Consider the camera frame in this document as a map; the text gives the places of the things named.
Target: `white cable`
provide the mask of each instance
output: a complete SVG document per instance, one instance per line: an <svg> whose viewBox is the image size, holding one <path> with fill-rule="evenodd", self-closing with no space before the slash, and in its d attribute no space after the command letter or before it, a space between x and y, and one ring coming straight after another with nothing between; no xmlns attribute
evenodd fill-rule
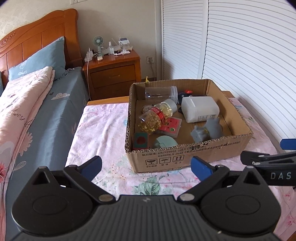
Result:
<svg viewBox="0 0 296 241"><path fill-rule="evenodd" d="M89 59L90 59L90 56L91 56L91 50L89 48ZM87 86L89 88L89 59L87 61Z"/></svg>
<svg viewBox="0 0 296 241"><path fill-rule="evenodd" d="M115 46L117 46L118 44L116 43L116 41L114 39L112 39L114 41L114 43L116 44Z"/></svg>
<svg viewBox="0 0 296 241"><path fill-rule="evenodd" d="M152 70L152 73L153 73L153 80L155 80L155 74L154 74L154 70L153 70L153 68L152 68L151 60L149 60L149 62L150 62L151 70Z"/></svg>

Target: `screw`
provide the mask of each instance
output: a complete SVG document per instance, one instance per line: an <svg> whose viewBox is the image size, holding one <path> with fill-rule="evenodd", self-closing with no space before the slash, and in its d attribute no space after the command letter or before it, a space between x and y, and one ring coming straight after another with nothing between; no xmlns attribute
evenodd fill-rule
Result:
<svg viewBox="0 0 296 241"><path fill-rule="evenodd" d="M99 196L101 202L110 202L113 200L113 196L110 194L102 194Z"/></svg>
<svg viewBox="0 0 296 241"><path fill-rule="evenodd" d="M144 198L143 201L147 203L147 202L150 202L151 199L147 197L147 198Z"/></svg>
<svg viewBox="0 0 296 241"><path fill-rule="evenodd" d="M180 195L180 199L182 201L192 201L194 198L194 195L190 193L183 193L182 195Z"/></svg>

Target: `gray figurine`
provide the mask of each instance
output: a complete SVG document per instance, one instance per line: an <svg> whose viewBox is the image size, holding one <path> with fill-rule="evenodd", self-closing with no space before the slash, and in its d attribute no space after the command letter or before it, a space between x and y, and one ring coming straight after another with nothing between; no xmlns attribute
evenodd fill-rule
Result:
<svg viewBox="0 0 296 241"><path fill-rule="evenodd" d="M220 119L209 118L204 126L194 126L190 133L195 143L221 138L223 135L223 128L220 125Z"/></svg>

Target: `wooden headboard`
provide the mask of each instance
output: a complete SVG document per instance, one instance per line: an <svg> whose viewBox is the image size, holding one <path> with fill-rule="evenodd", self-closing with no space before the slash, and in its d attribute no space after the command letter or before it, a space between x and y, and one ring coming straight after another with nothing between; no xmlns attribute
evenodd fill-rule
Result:
<svg viewBox="0 0 296 241"><path fill-rule="evenodd" d="M43 18L19 27L0 40L0 72L3 86L8 70L25 61L61 36L65 37L66 69L83 66L77 33L75 9L53 11Z"/></svg>

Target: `cloud print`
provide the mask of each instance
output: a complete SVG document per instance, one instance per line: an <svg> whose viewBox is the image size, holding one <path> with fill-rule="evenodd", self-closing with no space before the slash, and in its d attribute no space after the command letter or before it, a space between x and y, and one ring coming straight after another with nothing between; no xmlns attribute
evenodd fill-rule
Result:
<svg viewBox="0 0 296 241"><path fill-rule="evenodd" d="M70 94L67 94L67 93L58 93L55 97L52 98L52 100L56 100L56 99L60 99L60 98L64 98L64 97L67 97L69 96Z"/></svg>

